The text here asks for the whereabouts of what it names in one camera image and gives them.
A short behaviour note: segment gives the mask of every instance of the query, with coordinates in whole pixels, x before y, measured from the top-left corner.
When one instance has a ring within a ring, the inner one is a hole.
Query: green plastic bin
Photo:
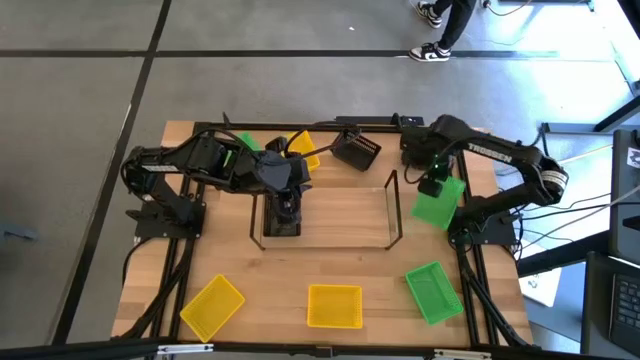
[[[462,312],[460,299],[439,262],[411,270],[405,278],[429,325],[435,325]]]
[[[437,198],[418,193],[411,215],[442,230],[447,230],[456,212],[460,196],[464,192],[465,183],[454,177],[448,177],[445,182],[440,183],[442,191]]]
[[[254,139],[250,133],[245,131],[238,134],[238,137],[240,138],[240,140],[244,141],[244,143],[247,144],[251,148],[251,150],[253,151],[262,150],[262,146],[260,146],[258,141],[256,141],[256,139]]]

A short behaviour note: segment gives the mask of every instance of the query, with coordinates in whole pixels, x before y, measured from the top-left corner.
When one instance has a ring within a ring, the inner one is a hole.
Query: sneaker
[[[450,56],[451,49],[440,49],[437,42],[425,43],[421,47],[409,50],[409,57],[420,62],[447,61]]]
[[[419,1],[418,5],[414,6],[414,8],[421,18],[427,19],[427,22],[429,23],[429,25],[431,25],[432,28],[437,29],[440,27],[440,25],[442,25],[442,17],[436,15],[436,13],[433,11],[433,4],[429,4],[426,1],[422,0]]]

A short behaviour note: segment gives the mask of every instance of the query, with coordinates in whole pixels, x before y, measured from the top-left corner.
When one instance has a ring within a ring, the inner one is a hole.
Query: keyboard
[[[640,356],[640,279],[614,275],[612,297],[609,339]]]

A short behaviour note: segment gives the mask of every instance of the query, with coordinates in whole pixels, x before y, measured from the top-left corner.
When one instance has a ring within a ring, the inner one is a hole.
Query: yellow plastic bin
[[[291,139],[295,134],[296,133],[288,134],[287,139]],[[311,135],[309,135],[309,132],[306,130],[295,140],[293,140],[293,143],[291,143],[291,146],[289,146],[289,151],[299,152],[302,155],[315,149],[316,147],[315,145],[313,145],[313,141],[311,141]],[[320,166],[320,159],[318,158],[318,155],[310,156],[305,160],[307,161],[307,168],[309,169],[309,172],[317,169],[318,166]]]
[[[362,288],[353,285],[309,286],[307,325],[318,328],[361,329]]]
[[[180,317],[203,343],[211,340],[218,330],[244,304],[244,297],[222,275],[205,286],[180,311]]]

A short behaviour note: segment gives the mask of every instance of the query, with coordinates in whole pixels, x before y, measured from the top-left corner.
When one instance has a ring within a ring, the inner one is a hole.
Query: metal bracket
[[[202,233],[207,204],[193,205],[193,220],[189,224],[174,224],[162,216],[155,201],[142,204],[140,211],[127,210],[127,215],[137,221],[135,236],[140,238],[195,239]]]
[[[448,358],[460,360],[491,360],[491,353],[478,351],[435,349],[434,358]]]
[[[160,345],[158,355],[194,354],[213,352],[213,344]]]

